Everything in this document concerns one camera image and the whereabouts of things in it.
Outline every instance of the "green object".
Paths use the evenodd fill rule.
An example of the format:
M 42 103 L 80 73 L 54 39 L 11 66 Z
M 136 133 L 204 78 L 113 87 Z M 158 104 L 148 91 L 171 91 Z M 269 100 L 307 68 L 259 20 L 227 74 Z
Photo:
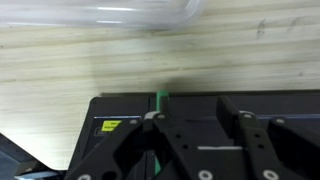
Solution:
M 169 96 L 169 93 L 168 91 L 165 91 L 165 90 L 161 90 L 161 91 L 158 91 L 157 92 L 157 106 L 156 106 L 156 111 L 161 111 L 160 109 L 160 99 L 161 97 L 163 96 Z
M 161 107 L 161 102 L 160 102 L 160 99 L 161 97 L 163 96 L 169 96 L 169 93 L 168 91 L 165 91 L 165 90 L 161 90 L 161 91 L 158 91 L 157 92 L 157 105 L 156 105 L 156 111 L 161 111 L 160 107 Z M 156 164 L 155 164 L 155 168 L 154 168 L 154 174 L 157 175 L 159 174 L 159 172 L 161 171 L 161 166 L 160 166 L 160 163 L 156 157 Z

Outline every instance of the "clear plastic container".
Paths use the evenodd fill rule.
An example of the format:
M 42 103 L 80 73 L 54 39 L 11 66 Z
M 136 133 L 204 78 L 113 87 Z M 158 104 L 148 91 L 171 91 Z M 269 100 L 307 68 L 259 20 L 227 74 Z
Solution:
M 174 29 L 192 21 L 202 3 L 203 0 L 0 0 L 0 24 Z

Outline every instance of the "screw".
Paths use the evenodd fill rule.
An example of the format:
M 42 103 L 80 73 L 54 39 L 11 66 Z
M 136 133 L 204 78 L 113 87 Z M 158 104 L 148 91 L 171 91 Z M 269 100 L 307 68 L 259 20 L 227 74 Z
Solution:
M 284 123 L 284 120 L 283 120 L 283 119 L 277 119 L 276 122 L 277 122 L 277 123 L 280 123 L 280 124 L 283 124 L 283 123 Z
M 267 180 L 279 180 L 280 179 L 279 175 L 272 170 L 264 170 L 263 177 L 266 178 Z
M 138 123 L 138 121 L 137 120 L 135 120 L 135 119 L 132 119 L 132 120 L 130 120 L 130 122 L 129 122 L 130 124 L 137 124 Z
M 91 180 L 91 176 L 89 174 L 83 174 L 78 177 L 78 180 Z
M 213 175 L 210 171 L 208 170 L 201 170 L 199 171 L 199 179 L 200 180 L 213 180 Z
M 251 114 L 244 114 L 245 118 L 252 118 Z
M 158 119 L 164 119 L 164 118 L 165 118 L 165 116 L 163 114 L 158 115 Z

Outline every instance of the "yellow sticker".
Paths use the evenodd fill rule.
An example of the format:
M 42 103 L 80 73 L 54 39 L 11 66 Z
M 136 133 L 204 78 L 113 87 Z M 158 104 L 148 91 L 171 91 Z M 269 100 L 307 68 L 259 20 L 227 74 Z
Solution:
M 103 124 L 102 124 L 102 129 L 101 129 L 101 131 L 103 131 L 103 132 L 111 132 L 111 131 L 113 131 L 120 123 L 121 123 L 121 121 L 119 121 L 119 120 L 108 120 L 108 121 L 104 121 Z

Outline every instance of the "wood grain surface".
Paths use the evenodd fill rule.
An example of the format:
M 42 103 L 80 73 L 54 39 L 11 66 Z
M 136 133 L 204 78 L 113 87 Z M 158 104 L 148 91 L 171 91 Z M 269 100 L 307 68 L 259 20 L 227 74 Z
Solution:
M 0 132 L 66 169 L 101 93 L 320 88 L 319 0 L 208 0 L 180 31 L 0 28 Z

